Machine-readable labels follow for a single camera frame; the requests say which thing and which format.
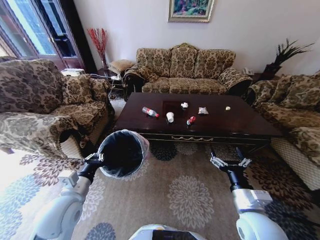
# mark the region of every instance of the framed painting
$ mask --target framed painting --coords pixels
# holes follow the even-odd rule
[[[210,21],[215,0],[169,0],[168,22]]]

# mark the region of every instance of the paper cup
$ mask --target paper cup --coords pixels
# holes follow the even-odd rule
[[[168,119],[169,123],[173,123],[173,121],[174,121],[174,113],[173,112],[168,112],[166,114],[166,118]]]

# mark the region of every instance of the white wall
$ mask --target white wall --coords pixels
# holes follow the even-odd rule
[[[186,42],[203,49],[233,50],[236,68],[261,72],[274,61],[277,45],[289,37],[301,45],[317,44],[313,52],[285,62],[279,74],[313,74],[320,68],[319,0],[215,0],[210,23],[168,22],[168,0],[74,2],[84,29],[108,31],[109,61],[135,60],[138,48],[171,48]]]

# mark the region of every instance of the patterned rug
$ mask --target patterned rug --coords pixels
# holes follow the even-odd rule
[[[231,146],[213,148],[222,159],[236,158]],[[127,240],[147,224],[198,232],[208,240],[239,239],[228,176],[209,160],[209,144],[153,141],[147,161],[129,178],[108,178],[98,170],[72,239]],[[267,148],[252,160],[246,177],[274,199],[266,214],[290,240],[319,239],[312,222],[320,223],[320,209],[302,181]],[[83,163],[18,151],[5,164],[10,173],[0,178],[0,239],[28,239],[37,212],[62,189],[59,173],[80,170]]]

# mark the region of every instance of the sofa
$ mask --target sofa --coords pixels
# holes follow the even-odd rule
[[[96,151],[114,109],[108,81],[63,76],[46,59],[0,63],[0,147],[48,158]]]
[[[235,57],[230,50],[203,50],[187,43],[171,49],[139,48],[137,64],[124,74],[125,100],[131,92],[241,96],[252,79],[231,67]]]
[[[320,73],[249,87],[246,101],[282,131],[271,146],[312,191],[320,189]]]

